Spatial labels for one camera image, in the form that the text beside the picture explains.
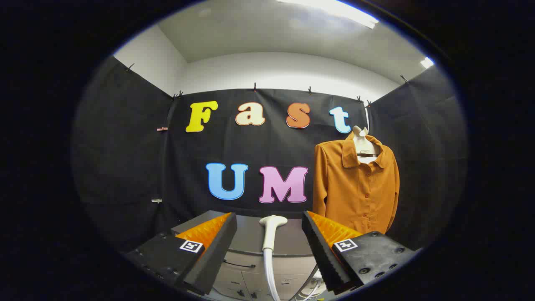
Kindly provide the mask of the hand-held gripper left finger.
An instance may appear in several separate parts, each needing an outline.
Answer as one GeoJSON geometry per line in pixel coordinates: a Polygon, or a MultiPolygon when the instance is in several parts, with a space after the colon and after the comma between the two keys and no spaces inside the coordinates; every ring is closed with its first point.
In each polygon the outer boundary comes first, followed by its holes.
{"type": "Polygon", "coordinates": [[[160,232],[125,257],[158,281],[203,296],[210,293],[236,230],[236,214],[225,213],[180,233],[160,232]]]}

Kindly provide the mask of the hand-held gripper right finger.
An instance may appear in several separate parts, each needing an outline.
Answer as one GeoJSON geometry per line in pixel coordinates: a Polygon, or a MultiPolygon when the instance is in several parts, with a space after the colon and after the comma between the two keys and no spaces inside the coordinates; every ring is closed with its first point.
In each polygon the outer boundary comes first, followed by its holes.
{"type": "Polygon", "coordinates": [[[302,229],[326,289],[333,293],[378,282],[416,255],[380,231],[362,234],[309,210],[303,211],[302,229]]]}

